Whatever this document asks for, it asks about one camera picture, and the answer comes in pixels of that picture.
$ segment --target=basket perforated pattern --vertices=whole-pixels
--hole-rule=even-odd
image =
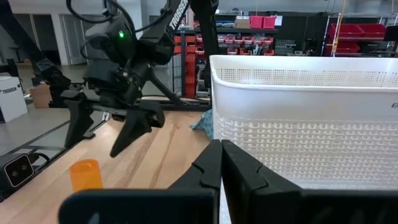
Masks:
[[[303,188],[398,189],[398,123],[215,121],[215,138]]]
[[[250,85],[397,87],[397,72],[344,70],[217,69],[226,82]]]

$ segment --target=concrete floor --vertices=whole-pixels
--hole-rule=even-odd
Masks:
[[[86,65],[60,67],[62,73],[72,82],[82,82],[82,75],[86,68]],[[29,93],[29,88],[32,87],[31,78],[34,78],[32,69],[28,65],[22,65],[18,67],[18,70],[22,79],[22,86],[26,93]],[[155,74],[166,86],[169,86],[167,67],[155,68]],[[96,97],[95,93],[91,90],[85,90],[85,92],[90,98]],[[147,83],[142,92],[144,95],[161,94],[161,92],[151,83]],[[28,110],[29,112],[27,114],[24,114],[6,124],[0,124],[0,155],[25,144],[31,139],[34,139],[69,120],[69,111],[67,109],[36,109],[33,104],[31,104],[28,105]],[[101,120],[102,113],[95,112],[92,117],[94,121],[99,122]],[[35,142],[33,145],[62,147],[67,128],[68,126],[62,127],[39,142]]]

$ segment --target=orange container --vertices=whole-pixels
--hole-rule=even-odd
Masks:
[[[74,163],[69,168],[73,191],[102,189],[101,170],[98,161],[85,159]]]

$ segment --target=white plastic basket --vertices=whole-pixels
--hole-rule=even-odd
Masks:
[[[398,60],[210,58],[216,139],[303,188],[398,189]]]

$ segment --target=white box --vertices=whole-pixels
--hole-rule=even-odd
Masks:
[[[210,57],[215,139],[303,188],[398,189],[398,59]]]
[[[0,123],[27,113],[21,83],[16,77],[0,77]]]

